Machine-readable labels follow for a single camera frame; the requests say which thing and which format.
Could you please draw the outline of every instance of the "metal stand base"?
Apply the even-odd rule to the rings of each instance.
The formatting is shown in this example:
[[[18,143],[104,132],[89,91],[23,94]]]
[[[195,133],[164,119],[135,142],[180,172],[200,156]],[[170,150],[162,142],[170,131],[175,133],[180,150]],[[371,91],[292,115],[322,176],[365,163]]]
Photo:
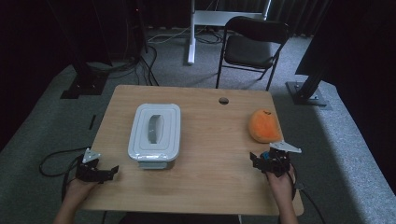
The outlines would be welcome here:
[[[97,76],[90,86],[79,86],[76,77],[69,90],[62,93],[61,99],[78,99],[80,95],[101,95],[106,85],[108,74]]]
[[[300,98],[297,92],[303,85],[303,82],[286,82],[291,98],[296,105],[317,105],[322,110],[332,110],[329,102],[323,99],[319,90],[316,90],[309,99]]]

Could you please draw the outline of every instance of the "gray carpet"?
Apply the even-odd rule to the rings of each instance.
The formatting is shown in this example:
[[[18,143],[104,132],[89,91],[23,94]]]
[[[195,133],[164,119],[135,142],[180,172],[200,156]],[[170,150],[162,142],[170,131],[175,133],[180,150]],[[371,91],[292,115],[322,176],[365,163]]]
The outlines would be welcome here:
[[[171,33],[174,31],[157,31]],[[396,198],[381,175],[352,117],[333,85],[319,85],[332,110],[295,105],[285,82],[304,81],[294,72],[310,43],[294,37],[283,49],[270,92],[273,94],[285,140],[300,147],[292,154],[300,182],[314,199],[327,223],[396,223]],[[186,65],[188,40],[174,38],[151,44],[158,51],[153,73],[162,86],[214,88],[220,45],[197,43],[195,64]],[[153,50],[144,53],[148,63]],[[259,74],[223,70],[223,89],[264,90]],[[0,223],[51,223],[60,206],[62,178],[40,175],[38,164],[51,152],[90,146],[114,88],[119,84],[146,85],[144,66],[110,75],[99,96],[61,100],[76,73],[71,66],[52,80],[35,109],[0,154]],[[92,116],[97,117],[91,126]],[[61,172],[80,152],[58,156],[44,167]],[[320,223],[314,206],[303,195],[301,223]],[[77,223],[100,223],[102,212],[79,211]],[[107,213],[106,223],[118,223],[123,213]],[[242,216],[243,223],[276,223],[276,217]]]

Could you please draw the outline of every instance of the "orange plush toy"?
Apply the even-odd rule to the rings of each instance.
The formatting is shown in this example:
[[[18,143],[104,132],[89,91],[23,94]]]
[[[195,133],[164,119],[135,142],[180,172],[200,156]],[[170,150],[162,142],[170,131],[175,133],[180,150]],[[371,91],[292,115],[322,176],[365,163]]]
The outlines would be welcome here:
[[[282,140],[276,116],[268,109],[258,109],[251,115],[248,130],[250,135],[260,143]]]

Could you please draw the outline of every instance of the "chair backrest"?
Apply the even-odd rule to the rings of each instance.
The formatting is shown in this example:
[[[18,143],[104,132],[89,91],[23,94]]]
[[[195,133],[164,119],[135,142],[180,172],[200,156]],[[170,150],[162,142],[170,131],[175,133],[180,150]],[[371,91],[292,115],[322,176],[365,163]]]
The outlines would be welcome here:
[[[289,26],[283,22],[262,21],[244,16],[231,18],[225,24],[225,34],[230,30],[253,40],[281,45],[285,44],[290,37]]]

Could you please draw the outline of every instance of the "dark wall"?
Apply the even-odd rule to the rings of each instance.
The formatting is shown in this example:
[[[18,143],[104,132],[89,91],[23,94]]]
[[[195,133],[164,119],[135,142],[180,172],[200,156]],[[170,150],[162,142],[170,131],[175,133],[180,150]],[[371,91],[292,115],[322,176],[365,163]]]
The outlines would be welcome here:
[[[394,192],[395,63],[396,2],[333,0],[296,72],[336,86]]]
[[[9,0],[0,5],[1,150],[52,78],[70,62],[46,1]]]

